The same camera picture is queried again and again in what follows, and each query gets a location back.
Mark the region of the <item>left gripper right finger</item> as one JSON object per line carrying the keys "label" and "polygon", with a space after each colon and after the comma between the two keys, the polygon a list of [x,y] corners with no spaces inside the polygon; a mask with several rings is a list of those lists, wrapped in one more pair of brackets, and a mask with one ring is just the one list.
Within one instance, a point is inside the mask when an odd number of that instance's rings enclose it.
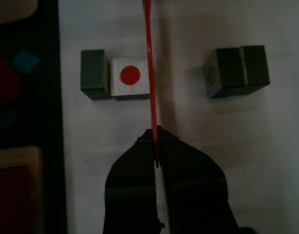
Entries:
{"label": "left gripper right finger", "polygon": [[163,128],[159,146],[171,234],[237,234],[220,167]]}

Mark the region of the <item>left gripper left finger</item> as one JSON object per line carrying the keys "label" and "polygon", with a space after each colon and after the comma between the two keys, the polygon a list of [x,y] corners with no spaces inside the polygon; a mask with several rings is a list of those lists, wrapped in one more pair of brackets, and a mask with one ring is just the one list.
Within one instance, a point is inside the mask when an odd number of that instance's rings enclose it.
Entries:
{"label": "left gripper left finger", "polygon": [[104,201],[102,234],[160,234],[151,130],[110,166]]}

